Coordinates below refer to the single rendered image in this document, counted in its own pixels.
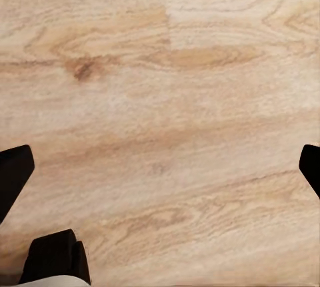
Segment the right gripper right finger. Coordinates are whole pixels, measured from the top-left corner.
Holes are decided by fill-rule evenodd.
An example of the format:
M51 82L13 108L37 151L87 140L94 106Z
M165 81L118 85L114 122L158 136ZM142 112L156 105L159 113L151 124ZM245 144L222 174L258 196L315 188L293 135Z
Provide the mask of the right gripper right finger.
M301 151L299 169L320 197L320 147L306 144Z

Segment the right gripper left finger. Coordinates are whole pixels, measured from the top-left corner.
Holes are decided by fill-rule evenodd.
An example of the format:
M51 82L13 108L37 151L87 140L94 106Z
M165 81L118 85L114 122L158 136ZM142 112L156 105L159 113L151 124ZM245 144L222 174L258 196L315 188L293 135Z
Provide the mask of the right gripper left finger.
M0 224L34 170L33 154L28 144L0 152Z

